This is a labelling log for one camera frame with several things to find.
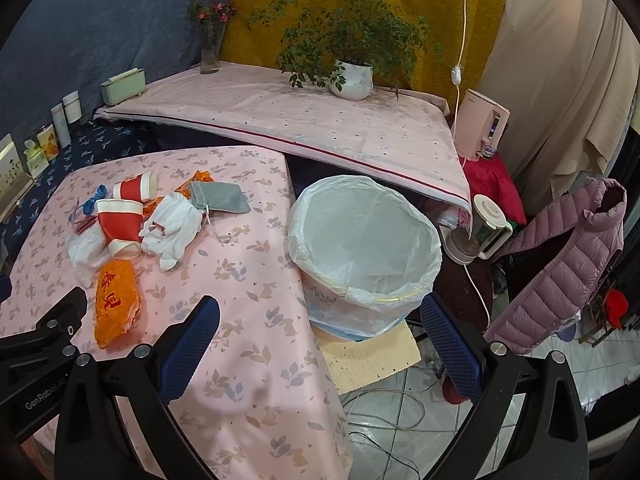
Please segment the orange printed plastic bag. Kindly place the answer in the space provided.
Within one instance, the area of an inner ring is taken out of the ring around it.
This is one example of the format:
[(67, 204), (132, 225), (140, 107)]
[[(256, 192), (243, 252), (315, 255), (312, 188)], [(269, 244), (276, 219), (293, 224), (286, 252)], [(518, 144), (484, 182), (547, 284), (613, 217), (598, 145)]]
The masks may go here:
[(128, 333), (137, 321), (141, 297), (134, 266), (129, 260), (113, 259), (102, 266), (96, 283), (94, 310), (94, 339), (100, 349), (106, 349)]

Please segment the white cloth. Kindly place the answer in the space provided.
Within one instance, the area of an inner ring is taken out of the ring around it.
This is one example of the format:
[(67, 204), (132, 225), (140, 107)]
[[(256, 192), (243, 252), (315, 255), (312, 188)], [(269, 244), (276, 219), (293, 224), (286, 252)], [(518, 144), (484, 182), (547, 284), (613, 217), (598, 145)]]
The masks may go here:
[(202, 217), (202, 212), (182, 194), (167, 194), (142, 226), (142, 250), (158, 257), (160, 270), (173, 269), (200, 232)]

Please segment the white tissue towel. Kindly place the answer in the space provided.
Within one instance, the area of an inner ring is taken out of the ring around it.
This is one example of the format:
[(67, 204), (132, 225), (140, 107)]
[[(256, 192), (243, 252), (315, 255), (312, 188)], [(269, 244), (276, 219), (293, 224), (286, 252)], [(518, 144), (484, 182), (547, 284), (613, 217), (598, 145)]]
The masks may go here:
[(80, 234), (73, 233), (67, 240), (66, 250), (73, 274), (85, 288), (91, 286), (94, 274), (112, 258), (99, 223), (93, 223)]

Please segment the red white square cup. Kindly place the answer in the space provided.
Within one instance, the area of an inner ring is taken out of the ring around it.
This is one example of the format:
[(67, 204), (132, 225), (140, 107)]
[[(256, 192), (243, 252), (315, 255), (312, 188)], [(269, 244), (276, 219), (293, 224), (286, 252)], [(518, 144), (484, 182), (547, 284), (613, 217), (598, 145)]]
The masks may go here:
[(96, 216), (113, 258), (133, 259), (140, 255), (142, 203), (104, 198), (96, 202)]

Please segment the grey drawstring pouch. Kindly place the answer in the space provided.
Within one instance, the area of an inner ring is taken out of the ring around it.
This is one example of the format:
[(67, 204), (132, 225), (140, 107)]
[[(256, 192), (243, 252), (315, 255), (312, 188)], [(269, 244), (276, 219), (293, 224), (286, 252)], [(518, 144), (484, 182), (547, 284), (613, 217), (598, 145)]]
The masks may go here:
[(224, 182), (190, 183), (191, 202), (204, 211), (221, 211), (228, 214), (246, 214), (250, 211), (239, 185)]

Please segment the red white paper cup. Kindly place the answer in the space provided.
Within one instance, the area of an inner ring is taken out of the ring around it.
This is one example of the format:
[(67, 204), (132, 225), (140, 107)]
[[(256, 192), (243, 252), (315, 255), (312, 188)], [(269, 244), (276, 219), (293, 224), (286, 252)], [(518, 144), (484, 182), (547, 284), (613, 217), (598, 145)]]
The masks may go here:
[(157, 196), (157, 177), (152, 172), (138, 174), (137, 177), (123, 180), (114, 185), (113, 197), (116, 200), (135, 200), (146, 203)]

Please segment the blue string scrap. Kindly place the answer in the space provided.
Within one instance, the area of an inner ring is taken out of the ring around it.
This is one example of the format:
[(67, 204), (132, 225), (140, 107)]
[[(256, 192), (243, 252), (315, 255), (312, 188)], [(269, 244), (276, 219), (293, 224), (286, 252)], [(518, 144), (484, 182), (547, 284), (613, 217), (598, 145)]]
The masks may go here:
[(96, 202), (98, 200), (104, 200), (104, 198), (108, 197), (108, 189), (104, 184), (100, 184), (97, 188), (96, 188), (96, 192), (94, 192), (93, 196), (91, 196), (90, 198), (88, 198), (88, 200), (85, 201), (85, 203), (83, 203), (80, 206), (80, 209), (82, 211), (82, 213), (85, 216), (92, 216), (93, 215), (93, 211), (94, 211), (94, 207), (96, 206)]

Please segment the white lined trash bin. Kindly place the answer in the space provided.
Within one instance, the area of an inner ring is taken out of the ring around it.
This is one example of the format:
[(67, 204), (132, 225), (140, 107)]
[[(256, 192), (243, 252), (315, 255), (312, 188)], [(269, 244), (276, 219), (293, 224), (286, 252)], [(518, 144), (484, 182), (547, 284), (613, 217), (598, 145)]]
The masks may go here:
[(352, 341), (382, 335), (420, 306), (442, 266), (434, 224), (368, 177), (309, 185), (293, 205), (288, 254), (310, 322)]

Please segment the beige foam board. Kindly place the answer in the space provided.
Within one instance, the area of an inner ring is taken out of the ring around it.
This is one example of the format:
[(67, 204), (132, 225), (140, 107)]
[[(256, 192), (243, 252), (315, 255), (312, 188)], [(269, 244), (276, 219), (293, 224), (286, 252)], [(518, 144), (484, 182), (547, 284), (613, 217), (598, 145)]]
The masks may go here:
[(363, 341), (340, 339), (318, 327), (314, 334), (338, 394), (370, 386), (421, 361), (420, 349), (405, 321)]

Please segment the pink floral tablecloth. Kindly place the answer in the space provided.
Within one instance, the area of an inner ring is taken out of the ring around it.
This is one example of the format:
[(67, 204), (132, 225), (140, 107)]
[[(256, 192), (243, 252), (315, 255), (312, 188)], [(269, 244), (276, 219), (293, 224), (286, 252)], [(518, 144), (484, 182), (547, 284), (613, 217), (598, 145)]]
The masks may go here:
[(112, 160), (69, 174), (38, 206), (1, 307), (3, 335), (26, 332), (77, 285), (66, 252), (70, 213), (101, 186), (149, 172), (160, 194), (199, 171), (239, 185), (250, 211), (215, 214), (170, 271), (134, 260), (142, 313), (101, 349), (86, 316), (74, 344), (97, 359), (152, 344), (204, 296), (221, 324), (184, 395), (170, 404), (196, 452), (221, 479), (345, 479), (352, 449), (344, 410), (311, 330), (302, 280), (285, 249), (291, 208), (284, 157), (266, 148), (191, 148)]

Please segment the white card calendar stand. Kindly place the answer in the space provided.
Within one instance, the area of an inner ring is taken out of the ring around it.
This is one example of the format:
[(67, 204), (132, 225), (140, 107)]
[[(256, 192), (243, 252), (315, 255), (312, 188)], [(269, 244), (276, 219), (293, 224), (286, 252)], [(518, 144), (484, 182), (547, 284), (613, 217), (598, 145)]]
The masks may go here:
[(9, 133), (2, 138), (0, 148), (0, 220), (6, 221), (34, 180), (24, 169)]

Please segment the pale green small box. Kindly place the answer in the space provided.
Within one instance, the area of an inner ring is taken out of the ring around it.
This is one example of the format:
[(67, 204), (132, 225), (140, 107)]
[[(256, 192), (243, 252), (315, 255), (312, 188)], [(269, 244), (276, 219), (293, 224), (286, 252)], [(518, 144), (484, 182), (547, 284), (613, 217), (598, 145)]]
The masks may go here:
[(28, 172), (33, 179), (37, 179), (49, 166), (46, 153), (41, 146), (33, 140), (26, 140), (24, 147)]

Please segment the pink water dispenser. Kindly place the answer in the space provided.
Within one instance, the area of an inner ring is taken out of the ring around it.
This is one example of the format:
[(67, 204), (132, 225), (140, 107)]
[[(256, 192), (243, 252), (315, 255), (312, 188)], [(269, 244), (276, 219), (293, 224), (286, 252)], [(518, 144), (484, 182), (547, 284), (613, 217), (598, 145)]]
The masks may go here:
[(466, 90), (454, 120), (454, 146), (458, 155), (473, 162), (493, 158), (510, 115), (510, 110), (484, 94)]

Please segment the green tissue box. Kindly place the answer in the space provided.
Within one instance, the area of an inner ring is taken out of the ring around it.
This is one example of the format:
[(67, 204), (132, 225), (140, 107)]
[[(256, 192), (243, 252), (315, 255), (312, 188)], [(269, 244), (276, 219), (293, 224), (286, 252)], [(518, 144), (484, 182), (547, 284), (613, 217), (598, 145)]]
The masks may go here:
[(115, 106), (134, 96), (140, 96), (145, 89), (145, 70), (137, 67), (110, 77), (101, 84), (103, 103), (107, 106)]

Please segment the green plant white pot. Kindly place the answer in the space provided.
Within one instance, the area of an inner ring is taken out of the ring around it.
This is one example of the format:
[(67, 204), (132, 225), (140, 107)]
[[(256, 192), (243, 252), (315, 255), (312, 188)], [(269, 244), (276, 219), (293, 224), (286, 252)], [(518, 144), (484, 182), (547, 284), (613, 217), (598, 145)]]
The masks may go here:
[(246, 26), (271, 26), (290, 12), (296, 22), (280, 39), (276, 66), (293, 88), (347, 86), (349, 65), (370, 68), (393, 90), (408, 82), (419, 55), (444, 60), (442, 44), (422, 15), (403, 18), (390, 0), (318, 0), (302, 6), (299, 0), (271, 0), (250, 12)]

